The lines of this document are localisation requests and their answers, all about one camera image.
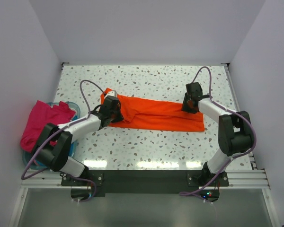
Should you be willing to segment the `orange t shirt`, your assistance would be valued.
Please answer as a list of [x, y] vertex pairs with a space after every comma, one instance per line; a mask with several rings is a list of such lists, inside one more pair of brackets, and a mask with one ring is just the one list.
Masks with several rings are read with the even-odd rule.
[[123, 95], [117, 97], [121, 102], [123, 120], [111, 123], [110, 127], [158, 131], [205, 131], [203, 114], [184, 112], [180, 103]]

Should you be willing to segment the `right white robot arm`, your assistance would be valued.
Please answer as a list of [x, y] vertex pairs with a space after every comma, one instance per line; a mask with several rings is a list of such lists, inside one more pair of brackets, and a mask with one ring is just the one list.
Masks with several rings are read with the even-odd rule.
[[219, 148], [205, 164], [198, 176], [200, 184], [209, 182], [215, 175], [220, 175], [232, 160], [247, 152], [255, 142], [249, 114], [236, 112], [213, 101], [210, 95], [204, 95], [197, 82], [186, 84], [182, 111], [191, 114], [205, 114], [218, 123]]

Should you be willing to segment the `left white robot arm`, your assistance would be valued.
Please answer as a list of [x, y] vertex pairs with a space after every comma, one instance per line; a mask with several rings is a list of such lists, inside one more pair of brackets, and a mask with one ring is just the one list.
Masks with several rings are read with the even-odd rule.
[[81, 177], [87, 166], [69, 156], [73, 142], [90, 132], [123, 120], [121, 102], [117, 96], [106, 95], [99, 110], [92, 110], [75, 121], [44, 126], [32, 151], [32, 161], [37, 160], [54, 172]]

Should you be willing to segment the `pink t shirt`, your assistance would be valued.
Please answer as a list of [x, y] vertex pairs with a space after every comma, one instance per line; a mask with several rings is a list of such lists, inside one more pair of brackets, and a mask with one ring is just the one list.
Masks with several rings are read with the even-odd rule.
[[76, 112], [64, 102], [50, 106], [42, 101], [37, 101], [32, 108], [29, 118], [20, 140], [20, 146], [25, 152], [32, 152], [33, 147], [48, 123], [55, 125], [70, 122]]

